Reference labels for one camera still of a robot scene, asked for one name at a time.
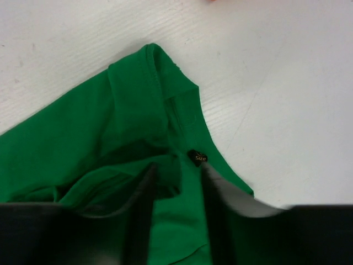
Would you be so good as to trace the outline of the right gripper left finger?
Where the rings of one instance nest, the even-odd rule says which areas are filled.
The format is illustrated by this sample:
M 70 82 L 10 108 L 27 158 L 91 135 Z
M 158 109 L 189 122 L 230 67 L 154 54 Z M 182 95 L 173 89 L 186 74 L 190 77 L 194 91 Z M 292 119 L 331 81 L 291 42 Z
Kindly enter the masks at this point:
M 158 170 L 149 165 L 101 203 L 1 204 L 2 264 L 147 264 Z

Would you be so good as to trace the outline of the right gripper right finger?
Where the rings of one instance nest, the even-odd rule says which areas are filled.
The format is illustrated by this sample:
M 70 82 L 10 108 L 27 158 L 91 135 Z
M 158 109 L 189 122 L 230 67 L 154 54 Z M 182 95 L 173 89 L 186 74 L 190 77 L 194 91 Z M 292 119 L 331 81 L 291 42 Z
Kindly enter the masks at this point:
M 352 206 L 265 204 L 201 167 L 214 264 L 351 264 Z

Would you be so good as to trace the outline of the green t-shirt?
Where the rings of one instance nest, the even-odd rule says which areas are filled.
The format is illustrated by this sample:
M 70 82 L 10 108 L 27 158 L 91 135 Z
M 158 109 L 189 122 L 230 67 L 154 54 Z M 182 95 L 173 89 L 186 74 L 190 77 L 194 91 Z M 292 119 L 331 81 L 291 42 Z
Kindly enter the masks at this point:
M 248 194 L 202 114 L 199 88 L 157 44 L 111 64 L 1 136 L 1 202 L 60 203 L 96 213 L 80 225 L 78 264 L 120 257 L 127 215 L 117 195 L 150 163 L 159 181 L 149 264 L 211 264 L 194 150 Z

